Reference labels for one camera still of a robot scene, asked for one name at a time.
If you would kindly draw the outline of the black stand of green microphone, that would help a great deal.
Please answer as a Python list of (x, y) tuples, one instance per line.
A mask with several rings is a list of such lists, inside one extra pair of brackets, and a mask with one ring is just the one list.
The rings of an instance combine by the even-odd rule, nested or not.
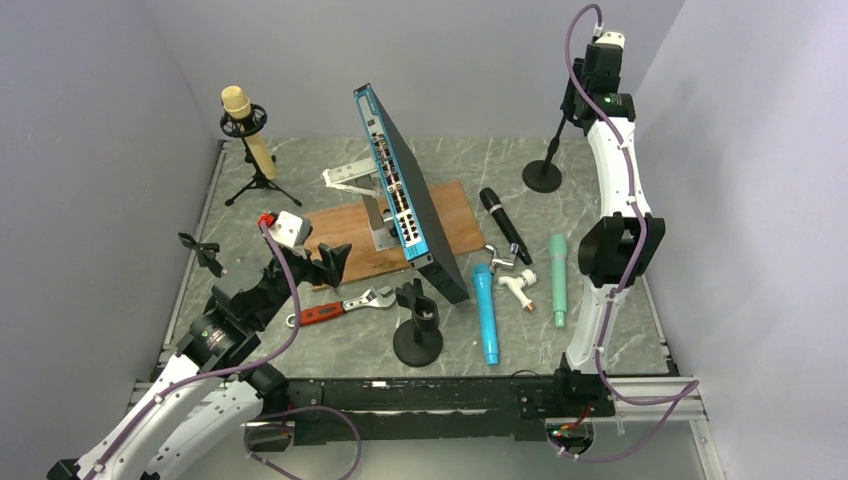
[(395, 289), (397, 303), (411, 316), (393, 335), (393, 351), (398, 360), (413, 368), (432, 364), (443, 349), (437, 303), (424, 294), (420, 278)]

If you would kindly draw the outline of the black round-base mic stand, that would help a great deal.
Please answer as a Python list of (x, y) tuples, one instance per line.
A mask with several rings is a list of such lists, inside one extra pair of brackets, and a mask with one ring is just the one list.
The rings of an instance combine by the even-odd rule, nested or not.
[(218, 243), (200, 242), (185, 232), (179, 232), (178, 238), (185, 248), (195, 253), (199, 267), (207, 269), (216, 278), (221, 278), (224, 275), (224, 267), (217, 260), (217, 254), (220, 252)]

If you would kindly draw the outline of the blue microphone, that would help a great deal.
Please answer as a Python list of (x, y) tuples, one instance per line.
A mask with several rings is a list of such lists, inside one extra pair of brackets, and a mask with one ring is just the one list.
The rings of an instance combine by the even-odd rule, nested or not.
[(498, 365), (500, 352), (492, 294), (493, 276), (487, 264), (475, 264), (472, 267), (471, 277), (477, 299), (485, 362), (487, 365)]

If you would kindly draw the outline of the black microphone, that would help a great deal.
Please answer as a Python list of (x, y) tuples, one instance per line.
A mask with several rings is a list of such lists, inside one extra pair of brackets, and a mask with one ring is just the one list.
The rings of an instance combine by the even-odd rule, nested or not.
[(518, 246), (517, 256), (525, 264), (531, 265), (533, 259), (530, 252), (519, 234), (518, 230), (511, 221), (509, 215), (503, 207), (502, 201), (495, 191), (490, 187), (485, 187), (479, 192), (480, 201), (485, 210), (492, 216), (495, 223), (498, 225), (506, 240), (510, 244)]

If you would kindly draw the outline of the black stand with shock mount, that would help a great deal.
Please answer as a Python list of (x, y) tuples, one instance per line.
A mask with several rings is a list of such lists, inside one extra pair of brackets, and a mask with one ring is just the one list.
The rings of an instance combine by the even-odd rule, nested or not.
[(558, 152), (566, 123), (567, 115), (563, 113), (555, 134), (548, 143), (545, 157), (529, 162), (522, 170), (522, 180), (529, 189), (538, 193), (552, 193), (561, 186), (562, 173), (554, 165), (553, 160)]

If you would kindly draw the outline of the mint green microphone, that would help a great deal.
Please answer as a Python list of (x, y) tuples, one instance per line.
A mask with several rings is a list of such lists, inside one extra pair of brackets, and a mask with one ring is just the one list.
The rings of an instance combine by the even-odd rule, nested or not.
[(552, 315), (557, 328), (564, 328), (567, 317), (567, 243), (562, 234), (551, 236), (548, 244), (551, 263)]

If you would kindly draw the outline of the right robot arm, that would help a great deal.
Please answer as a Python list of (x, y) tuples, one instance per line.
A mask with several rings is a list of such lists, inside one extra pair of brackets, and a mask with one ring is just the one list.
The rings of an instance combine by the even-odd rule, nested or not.
[(550, 391), (553, 406), (564, 415), (607, 398), (600, 378), (607, 366), (606, 346), (629, 289), (644, 274), (666, 231), (641, 187), (632, 145), (635, 106), (631, 95), (618, 90), (622, 57), (622, 39), (592, 40), (584, 56), (574, 60), (576, 78), (567, 88), (565, 112), (589, 142), (601, 210), (578, 246), (581, 309)]

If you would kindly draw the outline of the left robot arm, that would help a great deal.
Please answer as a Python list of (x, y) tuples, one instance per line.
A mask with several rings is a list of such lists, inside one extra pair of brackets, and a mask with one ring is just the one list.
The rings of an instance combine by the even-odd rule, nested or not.
[(49, 479), (176, 479), (223, 436), (287, 406), (288, 379), (269, 358), (248, 358), (298, 286), (341, 283), (350, 244), (318, 247), (319, 259), (270, 242), (263, 267), (220, 278), (202, 315), (177, 343), (154, 384), (88, 453), (57, 461)]

